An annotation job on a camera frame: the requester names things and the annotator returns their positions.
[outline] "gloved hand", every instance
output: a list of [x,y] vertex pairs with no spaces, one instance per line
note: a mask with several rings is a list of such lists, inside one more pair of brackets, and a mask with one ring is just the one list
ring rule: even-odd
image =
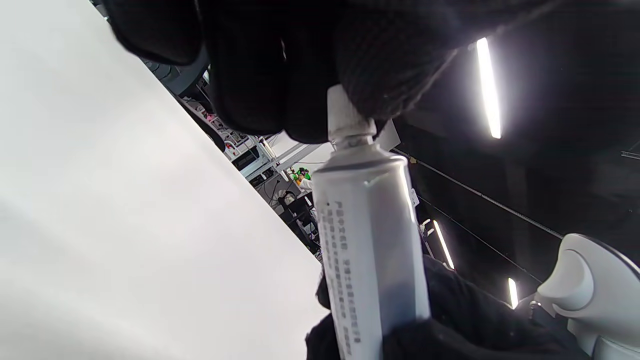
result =
[[204,45],[213,106],[230,127],[327,140],[326,91],[365,117],[411,108],[456,50],[561,0],[104,0],[132,53],[185,65]]
[[[437,261],[425,258],[424,271],[432,318],[385,336],[385,360],[589,359],[577,342],[563,341],[563,337],[521,317]],[[325,280],[317,297],[329,308]],[[340,359],[331,314],[307,336],[307,359]]]

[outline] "person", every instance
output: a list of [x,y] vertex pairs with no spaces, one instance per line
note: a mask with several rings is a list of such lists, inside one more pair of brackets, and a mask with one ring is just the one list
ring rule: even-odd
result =
[[[341,83],[379,124],[410,109],[460,48],[542,16],[550,0],[105,0],[117,39],[161,63],[211,58],[213,106],[249,134],[286,131],[327,141],[326,91]],[[385,359],[585,359],[440,263],[424,261],[432,318],[385,336]],[[322,282],[318,299],[330,308]],[[338,359],[329,314],[307,337],[307,359]]]

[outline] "white plastic part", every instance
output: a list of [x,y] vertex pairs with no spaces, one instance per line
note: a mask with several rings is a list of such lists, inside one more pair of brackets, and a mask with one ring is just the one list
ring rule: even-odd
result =
[[593,297],[591,270],[580,254],[564,250],[558,255],[553,274],[538,288],[538,293],[561,309],[582,309]]
[[[630,359],[629,354],[640,359],[640,269],[623,254],[586,236],[566,235],[556,269],[538,296],[570,319],[569,330],[594,360]],[[618,354],[617,348],[629,352]]]
[[330,141],[349,136],[376,134],[373,121],[359,114],[340,84],[327,91],[327,116]]
[[1,8],[0,358],[304,358],[313,255],[89,1]]
[[638,360],[640,348],[628,348],[611,340],[598,338],[593,351],[594,360]]

